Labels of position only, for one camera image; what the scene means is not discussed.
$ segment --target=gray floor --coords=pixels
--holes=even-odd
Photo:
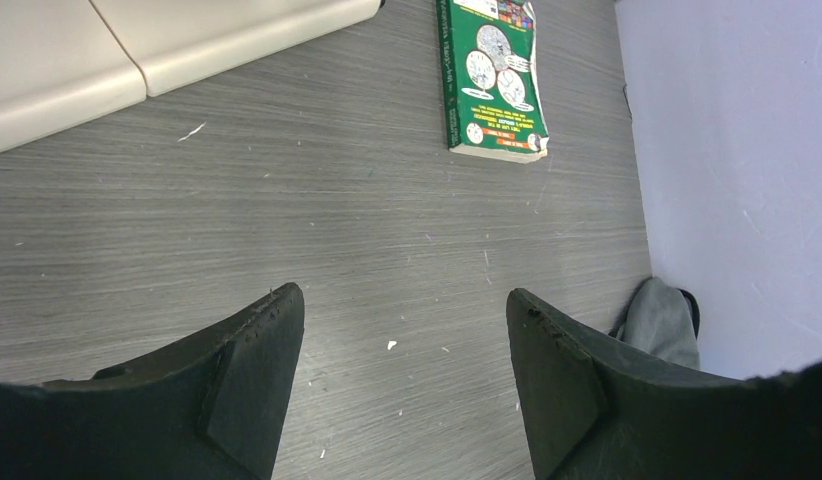
[[[433,6],[1,154],[0,379],[85,378],[295,281],[277,478],[530,478],[508,291],[607,329],[650,274],[613,3],[536,5],[528,166],[446,152]]]

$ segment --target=book cover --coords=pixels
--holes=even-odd
[[[546,156],[531,4],[437,2],[449,149],[520,163]]]

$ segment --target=white wall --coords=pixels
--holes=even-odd
[[[703,370],[822,358],[822,0],[621,0],[653,271]]]

